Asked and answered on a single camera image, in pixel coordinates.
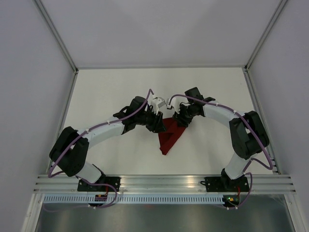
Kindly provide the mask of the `dark red cloth napkin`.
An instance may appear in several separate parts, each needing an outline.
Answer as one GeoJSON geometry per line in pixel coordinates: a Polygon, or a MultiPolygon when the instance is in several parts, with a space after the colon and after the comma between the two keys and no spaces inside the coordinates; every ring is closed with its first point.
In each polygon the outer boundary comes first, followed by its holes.
{"type": "Polygon", "coordinates": [[[160,132],[158,134],[158,139],[162,155],[167,155],[178,139],[182,136],[186,127],[179,126],[177,121],[171,117],[164,118],[163,123],[166,131],[160,132]]]}

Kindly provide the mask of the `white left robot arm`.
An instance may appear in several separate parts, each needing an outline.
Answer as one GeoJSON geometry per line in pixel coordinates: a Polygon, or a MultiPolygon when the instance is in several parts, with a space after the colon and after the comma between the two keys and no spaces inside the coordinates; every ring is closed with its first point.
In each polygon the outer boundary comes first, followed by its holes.
{"type": "Polygon", "coordinates": [[[152,94],[150,100],[136,96],[107,121],[90,128],[75,130],[66,127],[56,140],[49,157],[55,166],[68,177],[75,176],[88,183],[94,191],[105,187],[105,174],[96,165],[86,161],[88,151],[96,145],[123,135],[137,125],[145,126],[153,133],[165,132],[163,113],[160,108],[165,100],[152,94]]]}

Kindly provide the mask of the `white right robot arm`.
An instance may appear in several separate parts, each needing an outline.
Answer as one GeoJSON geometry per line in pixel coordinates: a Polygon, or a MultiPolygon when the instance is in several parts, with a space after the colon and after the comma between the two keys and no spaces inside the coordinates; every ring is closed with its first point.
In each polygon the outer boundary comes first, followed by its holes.
{"type": "Polygon", "coordinates": [[[269,137],[256,111],[236,111],[212,97],[204,98],[197,87],[182,95],[187,102],[178,102],[179,97],[179,94],[170,97],[167,108],[174,110],[173,118],[180,126],[188,127],[194,117],[202,116],[217,121],[230,131],[234,154],[221,172],[220,184],[224,190],[233,190],[245,178],[245,171],[261,152],[268,160],[268,164],[262,163],[262,166],[272,170],[273,165],[266,150],[269,137]]]}

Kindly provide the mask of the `aluminium right frame post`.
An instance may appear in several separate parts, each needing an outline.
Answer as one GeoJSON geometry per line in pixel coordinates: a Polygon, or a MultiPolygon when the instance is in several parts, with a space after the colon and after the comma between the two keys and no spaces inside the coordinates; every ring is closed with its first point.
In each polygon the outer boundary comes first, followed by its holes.
{"type": "Polygon", "coordinates": [[[247,60],[246,64],[243,66],[243,70],[247,72],[249,68],[252,66],[253,62],[255,61],[257,55],[259,54],[262,46],[266,42],[269,34],[272,32],[272,29],[274,28],[275,24],[277,23],[280,15],[282,14],[283,10],[285,9],[288,0],[280,0],[278,6],[276,7],[274,13],[272,14],[269,22],[267,23],[267,26],[265,27],[261,37],[258,40],[258,43],[256,44],[253,52],[251,53],[249,59],[247,60]]]}

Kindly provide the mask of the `aluminium frame post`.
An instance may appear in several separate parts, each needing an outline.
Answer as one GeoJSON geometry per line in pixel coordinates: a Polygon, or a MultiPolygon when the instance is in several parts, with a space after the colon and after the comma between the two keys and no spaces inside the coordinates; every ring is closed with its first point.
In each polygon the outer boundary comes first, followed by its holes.
{"type": "Polygon", "coordinates": [[[55,39],[62,55],[64,56],[66,62],[69,64],[70,68],[73,70],[73,72],[76,74],[78,72],[78,68],[75,65],[65,43],[63,42],[57,28],[55,27],[53,20],[50,16],[50,14],[48,13],[44,3],[42,0],[33,0],[32,1],[34,3],[34,5],[36,6],[37,10],[39,11],[41,17],[43,18],[46,26],[48,27],[48,29],[50,30],[53,38],[55,39]]]}
{"type": "Polygon", "coordinates": [[[252,66],[253,62],[255,61],[257,55],[259,54],[262,46],[266,42],[269,34],[272,32],[272,29],[274,28],[275,24],[277,23],[280,15],[282,14],[283,10],[285,9],[288,0],[280,0],[278,6],[276,7],[274,13],[272,14],[269,22],[267,23],[267,26],[265,27],[261,37],[258,40],[258,43],[256,44],[253,52],[251,53],[249,59],[247,60],[246,64],[243,66],[243,70],[247,72],[249,68],[252,66]]]}

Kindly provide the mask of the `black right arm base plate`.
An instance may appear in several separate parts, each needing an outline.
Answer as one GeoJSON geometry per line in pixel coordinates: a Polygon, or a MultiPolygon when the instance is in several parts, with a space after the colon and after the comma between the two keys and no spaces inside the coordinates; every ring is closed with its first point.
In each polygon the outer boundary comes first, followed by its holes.
{"type": "Polygon", "coordinates": [[[205,177],[200,184],[206,187],[206,192],[248,192],[250,189],[248,179],[241,176],[238,179],[230,180],[223,177],[205,177]]]}

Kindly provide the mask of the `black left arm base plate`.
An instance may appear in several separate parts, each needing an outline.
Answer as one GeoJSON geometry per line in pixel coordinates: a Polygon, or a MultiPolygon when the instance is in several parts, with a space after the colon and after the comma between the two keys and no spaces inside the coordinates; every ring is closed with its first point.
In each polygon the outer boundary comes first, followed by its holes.
{"type": "Polygon", "coordinates": [[[104,176],[95,183],[81,179],[78,182],[78,192],[118,192],[121,178],[119,176],[104,176]]]}

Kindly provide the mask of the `aluminium front rail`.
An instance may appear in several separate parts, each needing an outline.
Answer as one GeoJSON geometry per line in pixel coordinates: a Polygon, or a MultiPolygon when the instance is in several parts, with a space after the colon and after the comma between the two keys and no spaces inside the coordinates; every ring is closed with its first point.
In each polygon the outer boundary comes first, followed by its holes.
{"type": "MultiPolygon", "coordinates": [[[[124,194],[203,194],[203,175],[121,175],[119,192],[124,194]]],[[[79,180],[63,174],[53,178],[39,175],[34,193],[76,193],[79,180]]],[[[254,174],[252,194],[296,194],[286,174],[254,174]]]]}

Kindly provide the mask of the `aluminium left frame post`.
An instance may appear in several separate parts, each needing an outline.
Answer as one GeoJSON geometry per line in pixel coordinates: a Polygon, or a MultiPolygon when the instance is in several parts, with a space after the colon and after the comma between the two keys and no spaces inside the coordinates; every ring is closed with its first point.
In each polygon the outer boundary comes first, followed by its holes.
{"type": "Polygon", "coordinates": [[[57,28],[55,27],[53,20],[50,16],[50,14],[48,13],[44,3],[42,0],[33,0],[32,1],[34,3],[34,5],[36,6],[37,10],[39,11],[41,17],[43,18],[46,26],[48,27],[48,29],[50,30],[53,38],[55,39],[62,55],[64,56],[66,62],[69,64],[70,68],[73,70],[73,72],[76,74],[78,72],[78,68],[75,65],[65,43],[63,42],[57,28]]]}

